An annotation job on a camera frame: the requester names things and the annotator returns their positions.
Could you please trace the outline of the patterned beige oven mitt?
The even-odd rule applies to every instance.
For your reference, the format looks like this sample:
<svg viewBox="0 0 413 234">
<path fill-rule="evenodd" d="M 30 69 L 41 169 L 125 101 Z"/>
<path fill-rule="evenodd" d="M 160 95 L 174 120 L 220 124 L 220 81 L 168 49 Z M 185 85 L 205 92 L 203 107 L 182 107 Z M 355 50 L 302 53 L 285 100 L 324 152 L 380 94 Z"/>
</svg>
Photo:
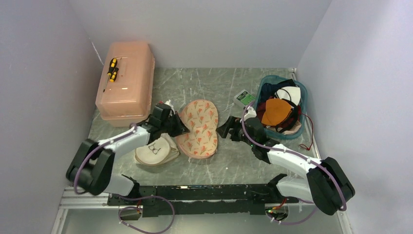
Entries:
<svg viewBox="0 0 413 234">
<path fill-rule="evenodd" d="M 218 110 L 208 100 L 199 99 L 189 103 L 179 114 L 189 133 L 176 138 L 180 150 L 188 157 L 206 159 L 217 152 Z"/>
</svg>

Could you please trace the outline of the white mesh laundry bag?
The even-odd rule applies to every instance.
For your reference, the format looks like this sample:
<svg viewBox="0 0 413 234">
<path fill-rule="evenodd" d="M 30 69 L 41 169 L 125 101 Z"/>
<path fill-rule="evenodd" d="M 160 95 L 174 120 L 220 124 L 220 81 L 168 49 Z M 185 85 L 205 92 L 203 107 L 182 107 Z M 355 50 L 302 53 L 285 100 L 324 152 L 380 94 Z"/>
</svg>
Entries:
<svg viewBox="0 0 413 234">
<path fill-rule="evenodd" d="M 158 166 L 176 159 L 180 152 L 176 143 L 166 133 L 149 145 L 136 148 L 134 162 L 146 166 Z"/>
</svg>

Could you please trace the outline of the dark red bra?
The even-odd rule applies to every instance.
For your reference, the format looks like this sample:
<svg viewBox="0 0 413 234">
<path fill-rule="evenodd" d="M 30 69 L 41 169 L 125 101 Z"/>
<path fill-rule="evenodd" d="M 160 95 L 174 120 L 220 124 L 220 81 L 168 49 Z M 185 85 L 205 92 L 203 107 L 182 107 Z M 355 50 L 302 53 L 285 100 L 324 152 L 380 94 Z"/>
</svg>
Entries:
<svg viewBox="0 0 413 234">
<path fill-rule="evenodd" d="M 261 123 L 267 120 L 265 112 L 266 112 L 266 103 L 265 102 L 259 103 L 256 108 L 256 114 L 257 114 L 257 118 L 260 120 Z"/>
</svg>

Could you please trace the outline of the orange black bra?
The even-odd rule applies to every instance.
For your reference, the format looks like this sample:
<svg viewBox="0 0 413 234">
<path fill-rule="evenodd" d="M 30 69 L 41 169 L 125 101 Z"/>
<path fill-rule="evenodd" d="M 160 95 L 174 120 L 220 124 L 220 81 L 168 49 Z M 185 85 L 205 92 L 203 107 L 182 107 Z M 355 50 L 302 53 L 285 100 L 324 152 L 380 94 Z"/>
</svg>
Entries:
<svg viewBox="0 0 413 234">
<path fill-rule="evenodd" d="M 300 103 L 295 105 L 288 100 L 277 97 L 271 97 L 265 103 L 267 120 L 263 121 L 262 125 L 274 132 L 277 132 L 276 128 L 280 127 L 282 132 L 291 129 L 299 121 L 302 114 Z"/>
</svg>

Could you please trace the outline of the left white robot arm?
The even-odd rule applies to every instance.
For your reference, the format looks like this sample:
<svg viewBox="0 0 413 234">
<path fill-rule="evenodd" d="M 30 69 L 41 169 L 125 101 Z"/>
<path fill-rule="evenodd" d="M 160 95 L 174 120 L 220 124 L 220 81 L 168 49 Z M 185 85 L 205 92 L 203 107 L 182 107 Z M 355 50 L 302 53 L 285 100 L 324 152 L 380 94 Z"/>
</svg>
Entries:
<svg viewBox="0 0 413 234">
<path fill-rule="evenodd" d="M 166 103 L 156 104 L 153 112 L 139 122 L 131 123 L 121 134 L 101 141 L 84 140 L 66 172 L 74 193 L 115 194 L 125 203 L 135 204 L 140 198 L 140 184 L 130 176 L 113 173 L 115 160 L 139 147 L 156 141 L 162 134 L 177 137 L 189 133 L 178 112 Z"/>
</svg>

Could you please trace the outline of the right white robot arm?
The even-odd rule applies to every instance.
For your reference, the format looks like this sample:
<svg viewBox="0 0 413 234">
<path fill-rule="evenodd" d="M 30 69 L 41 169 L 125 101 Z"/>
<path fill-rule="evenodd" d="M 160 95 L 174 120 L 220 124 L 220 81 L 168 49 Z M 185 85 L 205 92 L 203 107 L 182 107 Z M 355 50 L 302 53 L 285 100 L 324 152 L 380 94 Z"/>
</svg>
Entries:
<svg viewBox="0 0 413 234">
<path fill-rule="evenodd" d="M 312 158 L 287 148 L 268 137 L 256 117 L 243 121 L 230 116 L 216 132 L 221 138 L 229 136 L 232 141 L 248 144 L 257 159 L 284 167 L 298 175 L 298 178 L 287 175 L 275 178 L 275 185 L 268 189 L 269 198 L 274 202 L 295 197 L 315 204 L 326 215 L 333 215 L 337 211 L 344 211 L 347 202 L 356 194 L 334 158 Z"/>
</svg>

